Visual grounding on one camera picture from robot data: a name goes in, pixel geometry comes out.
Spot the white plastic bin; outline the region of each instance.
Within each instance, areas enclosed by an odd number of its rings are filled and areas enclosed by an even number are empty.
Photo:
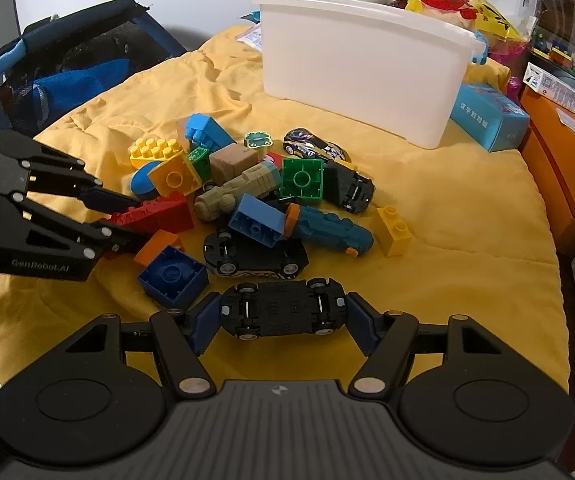
[[[373,124],[423,148],[439,145],[467,64],[485,49],[468,30],[385,5],[254,2],[267,94]]]

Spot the blue box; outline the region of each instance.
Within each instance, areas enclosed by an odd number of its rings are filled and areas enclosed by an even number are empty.
[[[517,148],[529,115],[496,88],[461,85],[450,118],[489,152]]]
[[[167,246],[138,275],[146,294],[164,308],[187,310],[208,286],[206,266]]]
[[[229,226],[252,240],[274,247],[283,237],[286,216],[258,198],[244,193]]]
[[[192,148],[202,146],[210,153],[234,143],[234,139],[212,117],[203,114],[190,116],[185,124],[184,137],[192,142]]]

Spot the yellow blanket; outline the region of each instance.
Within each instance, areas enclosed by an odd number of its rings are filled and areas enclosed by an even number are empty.
[[[378,244],[358,258],[307,246],[311,263],[302,278],[334,278],[377,310],[403,310],[421,322],[444,324],[451,314],[468,314],[567,387],[568,337],[554,243],[543,200],[519,153],[487,153],[453,123],[440,148],[423,150],[366,124],[269,97],[261,55],[234,40],[242,30],[226,30],[197,52],[133,76],[37,140],[82,158],[107,188],[127,192],[133,140],[175,137],[177,121],[194,112],[211,115],[236,139],[266,130],[280,153],[278,139],[305,127],[340,144],[374,179],[372,205],[353,219],[367,226],[375,206],[394,205],[414,240],[407,254],[393,258],[385,258]],[[503,85],[506,74],[498,79]],[[431,106],[431,94],[419,98]],[[100,217],[74,199],[40,200],[79,221]],[[197,222],[181,234],[191,256],[202,259],[202,241],[211,230]],[[0,275],[0,381],[101,313],[116,312],[125,322],[146,320],[157,306],[138,284],[139,271],[130,256],[121,256],[101,260],[85,283]],[[210,282],[211,290],[232,285],[214,276]],[[141,361],[139,367],[147,365]],[[254,342],[221,330],[202,362],[218,383],[340,378],[347,384],[363,357],[344,328],[325,337]],[[418,359],[413,373],[437,362]]]

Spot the green building block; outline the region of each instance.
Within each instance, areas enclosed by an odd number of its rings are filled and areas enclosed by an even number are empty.
[[[194,166],[201,180],[207,182],[212,177],[212,168],[210,167],[210,150],[207,148],[194,148],[188,155],[188,160]]]
[[[318,158],[284,158],[281,196],[305,200],[323,197],[323,161]]]

